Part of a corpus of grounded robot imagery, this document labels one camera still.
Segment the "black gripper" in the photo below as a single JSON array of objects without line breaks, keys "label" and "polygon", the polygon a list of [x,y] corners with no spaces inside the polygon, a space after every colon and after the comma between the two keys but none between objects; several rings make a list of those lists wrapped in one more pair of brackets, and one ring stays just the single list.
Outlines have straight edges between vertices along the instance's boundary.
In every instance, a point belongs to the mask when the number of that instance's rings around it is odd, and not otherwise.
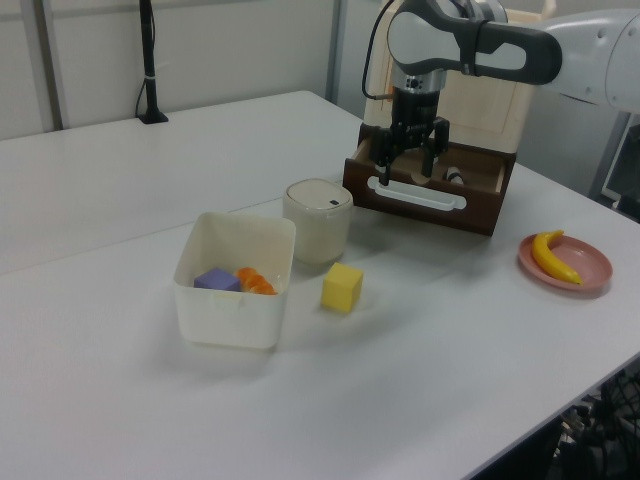
[{"label": "black gripper", "polygon": [[437,114],[439,97],[439,91],[394,92],[390,126],[376,128],[371,137],[370,159],[375,161],[382,186],[389,185],[393,161],[409,150],[423,151],[421,174],[432,176],[435,163],[449,144],[449,121]]}]

